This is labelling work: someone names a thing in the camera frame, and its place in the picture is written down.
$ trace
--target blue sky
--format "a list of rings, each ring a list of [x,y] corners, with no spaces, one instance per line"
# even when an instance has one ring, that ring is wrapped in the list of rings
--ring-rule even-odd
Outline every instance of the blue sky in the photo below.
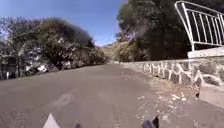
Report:
[[[87,30],[97,45],[116,41],[116,16],[126,0],[0,0],[0,16],[61,17]]]

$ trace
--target road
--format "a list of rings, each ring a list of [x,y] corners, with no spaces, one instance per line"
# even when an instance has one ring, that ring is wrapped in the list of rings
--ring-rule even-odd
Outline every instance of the road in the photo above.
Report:
[[[50,113],[61,128],[139,128],[156,115],[161,128],[224,127],[222,109],[192,97],[172,108],[161,85],[118,65],[2,81],[0,128],[42,128]]]

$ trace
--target low wall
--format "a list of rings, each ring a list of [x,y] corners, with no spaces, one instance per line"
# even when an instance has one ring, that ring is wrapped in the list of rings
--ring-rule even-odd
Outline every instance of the low wall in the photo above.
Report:
[[[152,74],[175,84],[211,88],[214,92],[221,91],[224,94],[224,57],[121,64],[126,68]]]

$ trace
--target metal railing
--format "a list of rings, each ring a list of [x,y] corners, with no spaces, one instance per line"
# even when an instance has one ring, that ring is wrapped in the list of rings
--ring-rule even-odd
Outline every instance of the metal railing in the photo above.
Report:
[[[175,8],[184,24],[192,51],[195,44],[224,45],[224,14],[186,1],[177,1]]]

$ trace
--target hillside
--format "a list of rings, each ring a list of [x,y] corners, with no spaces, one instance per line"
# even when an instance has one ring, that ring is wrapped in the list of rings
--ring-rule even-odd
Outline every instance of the hillside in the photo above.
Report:
[[[117,56],[117,52],[119,49],[126,47],[129,44],[129,42],[115,42],[113,44],[108,44],[103,47],[101,47],[101,50],[104,52],[104,54],[109,58],[114,60]]]

